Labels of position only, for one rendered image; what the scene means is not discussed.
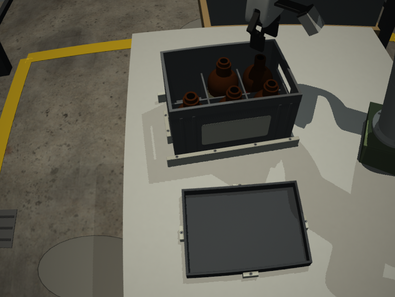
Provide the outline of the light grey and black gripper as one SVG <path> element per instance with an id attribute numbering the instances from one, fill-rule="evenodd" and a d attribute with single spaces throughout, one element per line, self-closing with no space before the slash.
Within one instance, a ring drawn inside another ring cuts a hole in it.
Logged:
<path id="1" fill-rule="evenodd" d="M 259 52 L 264 51 L 264 34 L 277 37 L 280 14 L 284 10 L 274 6 L 277 1 L 247 0 L 245 20 L 249 22 L 247 32 L 250 33 L 250 47 Z M 259 22 L 259 19 L 261 22 Z M 257 25 L 262 27 L 261 31 L 256 29 Z"/>

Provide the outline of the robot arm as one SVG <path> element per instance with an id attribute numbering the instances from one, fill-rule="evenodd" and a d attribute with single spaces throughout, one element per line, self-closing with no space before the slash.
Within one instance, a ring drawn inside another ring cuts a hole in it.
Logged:
<path id="1" fill-rule="evenodd" d="M 290 0 L 278 0 L 274 6 L 297 13 L 309 36 L 319 33 L 325 25 L 313 4 L 305 6 Z M 395 56 L 383 106 L 373 117 L 372 130 L 382 143 L 395 148 Z"/>

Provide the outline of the dark grey divided crate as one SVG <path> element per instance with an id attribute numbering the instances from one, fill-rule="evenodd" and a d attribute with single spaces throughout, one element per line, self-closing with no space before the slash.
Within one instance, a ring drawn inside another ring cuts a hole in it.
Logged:
<path id="1" fill-rule="evenodd" d="M 257 92 L 246 93 L 243 73 L 257 54 L 265 55 L 265 66 L 277 81 L 280 95 L 253 98 Z M 161 51 L 160 57 L 174 155 L 289 138 L 295 115 L 292 84 L 280 60 L 265 45 L 262 53 L 251 48 L 250 41 L 243 41 Z M 231 62 L 242 100 L 219 103 L 225 96 L 208 97 L 208 77 L 221 57 Z M 203 105 L 178 108 L 189 91 Z"/>

